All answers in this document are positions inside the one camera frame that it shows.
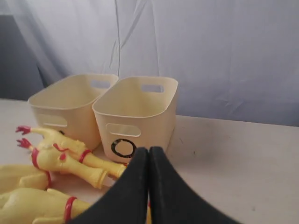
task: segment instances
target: white curtain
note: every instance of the white curtain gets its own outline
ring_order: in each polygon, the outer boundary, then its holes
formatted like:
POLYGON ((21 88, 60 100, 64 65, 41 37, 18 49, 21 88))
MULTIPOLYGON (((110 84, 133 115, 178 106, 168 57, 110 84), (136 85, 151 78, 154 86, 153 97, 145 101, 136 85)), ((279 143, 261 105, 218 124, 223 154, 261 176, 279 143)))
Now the white curtain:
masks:
POLYGON ((298 0, 7 0, 49 81, 179 81, 178 113, 299 125, 298 0))

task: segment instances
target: table surface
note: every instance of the table surface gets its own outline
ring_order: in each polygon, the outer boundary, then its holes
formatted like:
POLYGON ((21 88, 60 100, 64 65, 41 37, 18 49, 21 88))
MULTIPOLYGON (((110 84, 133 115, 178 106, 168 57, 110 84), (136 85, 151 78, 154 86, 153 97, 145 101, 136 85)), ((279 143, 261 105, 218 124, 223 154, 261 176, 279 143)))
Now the table surface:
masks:
MULTIPOLYGON (((0 164, 31 164, 18 125, 36 126, 27 102, 0 99, 0 164)), ((36 134, 26 136, 32 143, 36 134)), ((246 224, 299 223, 299 128, 177 116, 167 156, 201 197, 246 224)), ((104 157, 99 147, 96 155, 104 157)), ((72 175, 53 188, 87 202, 107 190, 72 175)))

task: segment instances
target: plastic storage bin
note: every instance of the plastic storage bin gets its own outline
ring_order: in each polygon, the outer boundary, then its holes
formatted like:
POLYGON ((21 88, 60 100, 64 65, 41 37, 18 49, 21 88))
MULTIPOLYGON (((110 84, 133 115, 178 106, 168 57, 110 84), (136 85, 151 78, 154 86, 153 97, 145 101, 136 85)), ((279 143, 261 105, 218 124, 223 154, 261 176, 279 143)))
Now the plastic storage bin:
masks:
POLYGON ((93 104, 106 156, 129 162, 137 147, 167 149, 176 120, 178 82, 167 77, 120 80, 93 104))
POLYGON ((69 76, 31 96, 28 103, 39 126, 62 131, 93 150, 101 138, 92 105, 117 81, 108 74, 69 76))

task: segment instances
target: rubber chicken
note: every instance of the rubber chicken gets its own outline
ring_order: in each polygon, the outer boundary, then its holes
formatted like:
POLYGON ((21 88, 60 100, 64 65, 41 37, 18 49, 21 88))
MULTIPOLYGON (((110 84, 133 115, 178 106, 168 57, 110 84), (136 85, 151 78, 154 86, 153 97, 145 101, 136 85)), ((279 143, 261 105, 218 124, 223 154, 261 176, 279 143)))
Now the rubber chicken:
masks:
POLYGON ((19 188, 0 195, 0 223, 64 224, 89 207, 54 189, 19 188))
POLYGON ((99 189, 102 187, 102 184, 111 186, 113 183, 113 180, 107 176, 108 172, 106 170, 81 164, 66 153, 57 151, 51 145, 44 146, 43 150, 38 150, 27 139, 22 139, 18 142, 20 143, 19 146, 30 149, 32 164, 38 169, 71 173, 99 189))
POLYGON ((0 166, 0 194, 17 188, 46 189, 51 184, 48 172, 31 165, 0 166))
POLYGON ((43 140, 37 145, 37 149, 43 150, 49 145, 52 145, 58 151, 66 152, 73 159, 87 165, 88 167, 105 169, 110 175, 117 178, 119 178, 126 169, 126 166, 122 164, 105 161, 96 157, 86 148, 86 145, 83 142, 70 139, 54 129, 18 126, 16 132, 22 132, 22 135, 28 133, 41 134, 43 136, 43 140))

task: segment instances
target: gray wall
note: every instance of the gray wall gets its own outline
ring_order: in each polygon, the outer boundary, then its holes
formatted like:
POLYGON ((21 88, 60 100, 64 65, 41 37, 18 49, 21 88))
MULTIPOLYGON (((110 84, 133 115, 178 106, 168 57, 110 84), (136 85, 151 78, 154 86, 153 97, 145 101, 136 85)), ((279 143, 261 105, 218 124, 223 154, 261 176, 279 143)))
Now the gray wall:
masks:
POLYGON ((11 15, 0 15, 0 98, 26 100, 43 84, 36 60, 11 15))

